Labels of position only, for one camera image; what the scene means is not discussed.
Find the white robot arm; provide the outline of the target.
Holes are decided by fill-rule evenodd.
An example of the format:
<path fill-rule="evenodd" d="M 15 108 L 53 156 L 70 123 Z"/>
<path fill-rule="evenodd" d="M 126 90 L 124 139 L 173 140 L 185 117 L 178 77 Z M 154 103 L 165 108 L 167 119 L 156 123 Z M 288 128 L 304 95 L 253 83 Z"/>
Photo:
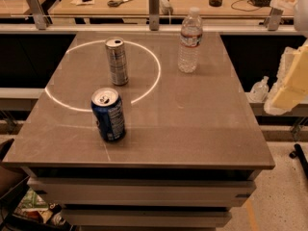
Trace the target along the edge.
<path fill-rule="evenodd" d="M 308 0 L 271 0 L 273 9 L 294 11 L 294 27 L 302 35 L 308 34 Z M 269 91 L 264 110 L 280 116 L 290 112 L 308 96 L 308 45 L 297 49 L 287 47 L 280 59 L 277 81 Z"/>

